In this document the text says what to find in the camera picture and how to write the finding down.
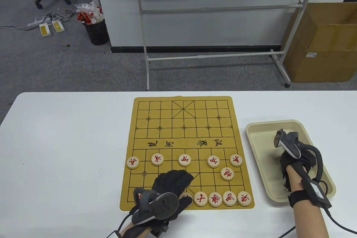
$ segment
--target wall baseboard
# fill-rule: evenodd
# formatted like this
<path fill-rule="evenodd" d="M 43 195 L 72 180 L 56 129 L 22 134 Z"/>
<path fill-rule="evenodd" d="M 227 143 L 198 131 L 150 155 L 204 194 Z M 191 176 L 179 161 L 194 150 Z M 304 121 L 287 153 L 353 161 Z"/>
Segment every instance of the wall baseboard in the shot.
<path fill-rule="evenodd" d="M 148 53 L 226 53 L 280 51 L 280 45 L 236 45 L 201 47 L 147 47 Z M 144 53 L 144 47 L 111 47 L 111 53 Z"/>

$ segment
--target black trash bin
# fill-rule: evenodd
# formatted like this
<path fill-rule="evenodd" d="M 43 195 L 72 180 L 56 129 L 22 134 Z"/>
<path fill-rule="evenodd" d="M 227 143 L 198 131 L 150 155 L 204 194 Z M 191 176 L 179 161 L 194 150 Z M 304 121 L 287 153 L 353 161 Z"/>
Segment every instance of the black trash bin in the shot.
<path fill-rule="evenodd" d="M 87 30 L 89 39 L 94 45 L 106 44 L 109 40 L 109 35 L 107 32 L 107 26 L 105 25 L 105 20 L 98 22 L 96 24 L 82 23 Z"/>

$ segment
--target carpet floor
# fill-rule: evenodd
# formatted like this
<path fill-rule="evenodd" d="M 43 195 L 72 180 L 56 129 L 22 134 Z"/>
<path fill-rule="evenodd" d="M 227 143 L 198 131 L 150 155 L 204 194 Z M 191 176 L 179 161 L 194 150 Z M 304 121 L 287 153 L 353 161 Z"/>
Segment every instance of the carpet floor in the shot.
<path fill-rule="evenodd" d="M 39 10 L 34 0 L 2 0 L 1 26 L 21 27 L 36 16 L 75 10 L 62 0 L 43 0 L 41 4 L 44 8 Z M 64 26 L 64 32 L 46 38 L 41 37 L 39 29 L 0 29 L 0 123 L 16 96 L 23 92 L 145 90 L 142 54 L 111 54 L 109 43 L 91 45 L 87 32 L 75 18 Z M 153 91 L 357 90 L 357 76 L 346 83 L 299 83 L 289 89 L 283 84 L 269 57 L 150 64 Z"/>

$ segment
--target whiteboard stand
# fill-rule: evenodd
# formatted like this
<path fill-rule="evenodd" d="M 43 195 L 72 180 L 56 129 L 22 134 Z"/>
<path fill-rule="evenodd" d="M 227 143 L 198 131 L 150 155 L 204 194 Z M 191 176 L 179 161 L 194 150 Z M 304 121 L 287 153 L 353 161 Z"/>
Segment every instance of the whiteboard stand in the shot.
<path fill-rule="evenodd" d="M 144 45 L 144 57 L 145 57 L 145 66 L 146 66 L 146 91 L 150 90 L 150 81 L 149 81 L 149 63 L 151 61 L 167 61 L 173 59 L 205 59 L 205 58 L 228 58 L 228 57 L 245 57 L 245 56 L 271 56 L 277 65 L 281 75 L 285 80 L 285 87 L 289 88 L 291 80 L 287 74 L 283 62 L 286 57 L 286 54 L 289 50 L 291 42 L 294 38 L 296 30 L 299 26 L 301 18 L 306 10 L 307 3 L 309 0 L 303 0 L 301 4 L 296 5 L 276 5 L 276 6 L 251 6 L 251 7 L 227 7 L 227 8 L 198 8 L 198 9 L 170 9 L 170 10 L 143 10 L 141 5 L 141 0 L 138 0 L 139 12 L 140 12 L 140 23 L 141 23 L 141 34 L 143 37 Z M 283 51 L 274 51 L 273 49 L 270 52 L 256 52 L 256 53 L 234 53 L 234 54 L 217 54 L 217 55 L 197 55 L 197 56 L 186 56 L 186 57 L 166 57 L 166 58 L 149 58 L 148 51 L 146 48 L 146 38 L 145 38 L 145 27 L 144 27 L 144 14 L 163 14 L 163 13 L 176 13 L 176 12 L 187 12 L 187 13 L 199 13 L 199 12 L 229 12 L 229 11 L 245 11 L 245 10 L 263 10 L 263 9 L 291 9 L 299 8 L 299 13 L 296 17 L 295 23 L 291 29 L 287 42 L 285 44 Z"/>

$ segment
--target hand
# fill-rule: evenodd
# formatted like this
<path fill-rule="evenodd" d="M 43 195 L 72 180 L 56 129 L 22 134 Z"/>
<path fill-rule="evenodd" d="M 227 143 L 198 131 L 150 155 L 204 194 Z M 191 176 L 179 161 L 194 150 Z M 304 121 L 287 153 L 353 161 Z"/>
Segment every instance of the hand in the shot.
<path fill-rule="evenodd" d="M 310 169 L 316 165 L 316 157 L 309 150 L 301 150 L 301 158 L 295 159 L 291 157 L 287 151 L 284 151 L 281 159 L 281 171 L 283 173 L 283 178 L 285 178 L 285 188 L 291 192 L 291 183 L 298 182 L 300 183 L 301 177 L 297 174 L 294 168 L 304 170 L 306 173 L 309 173 Z"/>
<path fill-rule="evenodd" d="M 172 192 L 177 197 L 184 192 L 184 190 L 190 185 L 194 177 L 187 173 L 185 170 L 171 170 L 167 173 L 160 174 L 154 181 L 153 190 L 159 193 Z M 177 216 L 185 210 L 190 204 L 192 204 L 191 197 L 183 197 L 178 202 L 178 209 L 176 212 L 168 218 L 169 221 L 177 219 Z"/>
<path fill-rule="evenodd" d="M 153 190 L 163 194 L 172 192 L 179 197 L 184 190 L 190 185 L 194 177 L 185 170 L 171 170 L 167 173 L 160 174 L 154 181 Z M 191 197 L 183 197 L 178 202 L 176 212 L 168 219 L 152 219 L 144 224 L 152 229 L 152 234 L 156 237 L 162 231 L 163 226 L 168 226 L 168 222 L 177 219 L 177 216 L 185 210 L 191 203 Z"/>

